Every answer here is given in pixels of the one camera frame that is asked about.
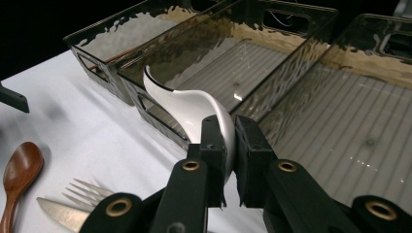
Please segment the white ceramic spoon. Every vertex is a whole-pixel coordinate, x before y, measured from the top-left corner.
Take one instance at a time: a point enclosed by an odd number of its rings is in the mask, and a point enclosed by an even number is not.
[[[149,66],[143,74],[143,83],[148,93],[188,134],[190,142],[200,143],[202,120],[216,115],[227,149],[226,183],[233,168],[235,151],[235,130],[227,109],[209,93],[202,90],[173,90],[158,83],[151,75]]]

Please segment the metal fork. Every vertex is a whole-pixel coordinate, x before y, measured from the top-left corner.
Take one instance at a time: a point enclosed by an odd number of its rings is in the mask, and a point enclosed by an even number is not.
[[[103,189],[101,187],[98,187],[96,185],[86,183],[83,181],[80,181],[78,179],[73,179],[76,182],[82,184],[84,187],[79,186],[78,184],[70,183],[72,186],[80,190],[81,192],[75,191],[69,187],[66,187],[67,190],[69,190],[71,193],[77,195],[78,197],[81,197],[82,199],[85,199],[85,201],[79,200],[73,196],[70,196],[69,194],[66,194],[63,192],[63,195],[67,197],[69,200],[73,201],[74,203],[78,204],[82,208],[84,208],[87,211],[92,212],[94,208],[99,204],[100,201],[102,201],[104,198],[114,194],[114,192],[110,190]]]

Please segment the spoon handle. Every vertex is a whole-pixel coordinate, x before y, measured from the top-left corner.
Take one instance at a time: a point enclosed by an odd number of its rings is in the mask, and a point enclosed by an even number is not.
[[[6,207],[0,223],[0,233],[13,232],[13,220],[15,218],[16,206],[17,200],[15,198],[7,198]]]

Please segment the transparent bin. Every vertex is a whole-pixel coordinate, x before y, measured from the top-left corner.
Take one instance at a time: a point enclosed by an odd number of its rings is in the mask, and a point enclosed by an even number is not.
[[[412,20],[360,15],[258,124],[335,200],[412,214]]]
[[[179,123],[143,84],[201,89],[233,116],[260,119],[325,52],[337,11],[283,1],[238,1],[119,69],[140,115],[186,149]]]
[[[225,4],[147,0],[68,35],[63,41],[92,80],[133,105],[118,76],[118,67],[187,30]]]

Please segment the brown wooden spoon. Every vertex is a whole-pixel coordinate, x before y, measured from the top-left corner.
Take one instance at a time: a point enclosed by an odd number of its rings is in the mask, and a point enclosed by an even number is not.
[[[4,171],[3,185],[7,195],[0,233],[13,232],[15,210],[21,195],[34,182],[43,167],[43,155],[31,142],[22,143],[13,153]]]

